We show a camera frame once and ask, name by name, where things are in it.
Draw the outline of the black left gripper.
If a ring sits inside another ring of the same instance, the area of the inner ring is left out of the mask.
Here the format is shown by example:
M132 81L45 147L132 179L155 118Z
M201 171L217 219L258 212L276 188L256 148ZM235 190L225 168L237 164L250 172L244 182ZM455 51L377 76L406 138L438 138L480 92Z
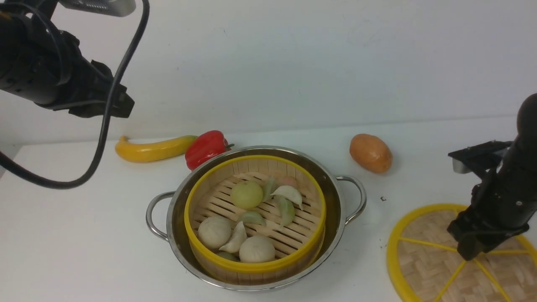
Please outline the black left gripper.
M107 98L112 87L112 71L104 63L87 60L79 49L79 40L67 31L62 31L72 63L70 80L54 88L55 97L49 104L40 107L59 111L67 110L79 118L104 115Z

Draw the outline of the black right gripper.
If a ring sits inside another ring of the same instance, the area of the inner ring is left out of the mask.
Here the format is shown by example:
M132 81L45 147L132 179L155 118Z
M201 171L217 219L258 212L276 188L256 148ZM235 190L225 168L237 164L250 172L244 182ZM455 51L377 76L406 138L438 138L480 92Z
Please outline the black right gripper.
M491 252L529 230L536 212L536 173L527 169L490 169L472 189L471 204L449 224L457 252L466 261Z

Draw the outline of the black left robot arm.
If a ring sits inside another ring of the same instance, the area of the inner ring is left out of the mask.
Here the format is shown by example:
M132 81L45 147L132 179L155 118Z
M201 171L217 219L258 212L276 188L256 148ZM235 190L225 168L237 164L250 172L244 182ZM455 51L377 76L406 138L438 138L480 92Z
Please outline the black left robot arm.
M1 4L1 90L39 107L67 110L79 118L105 113L113 74L87 60L79 39L52 23L56 6L124 17L136 9L129 0L6 0Z

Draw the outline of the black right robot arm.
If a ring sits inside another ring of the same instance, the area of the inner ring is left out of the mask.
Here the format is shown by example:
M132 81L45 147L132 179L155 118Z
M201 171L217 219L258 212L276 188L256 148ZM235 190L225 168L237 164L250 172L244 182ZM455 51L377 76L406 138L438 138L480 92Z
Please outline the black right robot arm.
M536 212L537 97L529 96L516 117L512 141L489 141L449 153L459 174L474 173L481 183L472 188L471 203L449 224L466 261L491 252L506 240L529 230Z

